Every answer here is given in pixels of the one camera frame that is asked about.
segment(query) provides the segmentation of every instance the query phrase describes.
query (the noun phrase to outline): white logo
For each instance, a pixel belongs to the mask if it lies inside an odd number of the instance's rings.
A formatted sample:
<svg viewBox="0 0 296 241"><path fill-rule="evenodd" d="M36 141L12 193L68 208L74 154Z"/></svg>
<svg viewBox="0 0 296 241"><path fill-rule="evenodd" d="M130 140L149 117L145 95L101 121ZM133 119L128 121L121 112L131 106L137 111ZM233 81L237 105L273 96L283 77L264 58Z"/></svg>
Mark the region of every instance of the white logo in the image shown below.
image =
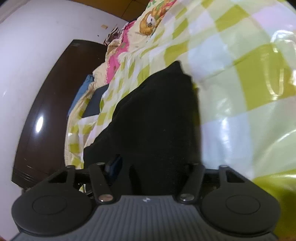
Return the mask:
<svg viewBox="0 0 296 241"><path fill-rule="evenodd" d="M144 198L144 199L142 199L143 200L143 202L145 202L145 203L148 203L148 202L150 202L151 201L151 199L150 198L148 198L148 197L146 197L146 198Z"/></svg>

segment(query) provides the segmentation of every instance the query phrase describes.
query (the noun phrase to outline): black garment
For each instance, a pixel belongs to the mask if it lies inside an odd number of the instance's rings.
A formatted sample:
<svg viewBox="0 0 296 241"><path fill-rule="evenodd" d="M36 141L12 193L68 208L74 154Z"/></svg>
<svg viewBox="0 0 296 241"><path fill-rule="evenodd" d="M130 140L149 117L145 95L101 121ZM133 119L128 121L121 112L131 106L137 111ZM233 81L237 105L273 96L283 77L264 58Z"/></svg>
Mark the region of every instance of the black garment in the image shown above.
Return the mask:
<svg viewBox="0 0 296 241"><path fill-rule="evenodd" d="M187 178L187 163L199 162L196 131L199 135L191 78L174 62L117 104L112 122L84 149L85 167L119 154L123 166L111 189L131 194L131 184L133 194L177 194Z"/></svg>

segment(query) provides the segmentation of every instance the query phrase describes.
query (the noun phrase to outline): striped cloth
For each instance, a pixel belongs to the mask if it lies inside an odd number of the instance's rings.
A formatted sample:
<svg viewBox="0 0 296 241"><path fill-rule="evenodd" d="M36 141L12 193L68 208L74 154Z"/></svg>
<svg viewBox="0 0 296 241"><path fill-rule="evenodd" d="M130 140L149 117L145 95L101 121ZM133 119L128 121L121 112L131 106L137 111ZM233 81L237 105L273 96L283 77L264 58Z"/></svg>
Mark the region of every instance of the striped cloth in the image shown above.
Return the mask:
<svg viewBox="0 0 296 241"><path fill-rule="evenodd" d="M285 1L177 0L144 44L120 55L99 115L81 119L91 97L84 96L68 126L66 164L83 168L84 147L108 126L117 103L179 60L198 88L203 164L227 164L277 197L276 233L296 235L295 217L287 216L296 211L295 26Z"/></svg>

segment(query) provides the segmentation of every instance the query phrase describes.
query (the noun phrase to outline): tiled floor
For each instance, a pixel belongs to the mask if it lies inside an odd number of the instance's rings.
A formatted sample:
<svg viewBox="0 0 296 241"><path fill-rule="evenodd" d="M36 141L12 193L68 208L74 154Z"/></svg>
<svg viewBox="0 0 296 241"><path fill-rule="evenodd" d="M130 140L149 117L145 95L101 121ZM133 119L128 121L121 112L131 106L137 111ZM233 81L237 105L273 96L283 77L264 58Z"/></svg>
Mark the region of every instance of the tiled floor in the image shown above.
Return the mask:
<svg viewBox="0 0 296 241"><path fill-rule="evenodd" d="M111 13L126 21L139 17L149 0L73 0Z"/></svg>

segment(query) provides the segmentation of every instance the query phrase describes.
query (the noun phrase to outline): metal screw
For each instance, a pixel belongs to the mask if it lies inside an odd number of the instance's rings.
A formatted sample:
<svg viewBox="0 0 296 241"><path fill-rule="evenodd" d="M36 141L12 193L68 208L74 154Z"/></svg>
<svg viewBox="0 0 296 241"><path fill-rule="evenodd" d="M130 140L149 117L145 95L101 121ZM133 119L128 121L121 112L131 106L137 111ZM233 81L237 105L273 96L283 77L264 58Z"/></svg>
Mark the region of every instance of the metal screw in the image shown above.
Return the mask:
<svg viewBox="0 0 296 241"><path fill-rule="evenodd" d="M194 196L190 193L183 193L180 195L180 200L184 202L192 201Z"/></svg>
<svg viewBox="0 0 296 241"><path fill-rule="evenodd" d="M101 202L109 202L113 200L113 196L111 194L102 194L99 196L99 200Z"/></svg>

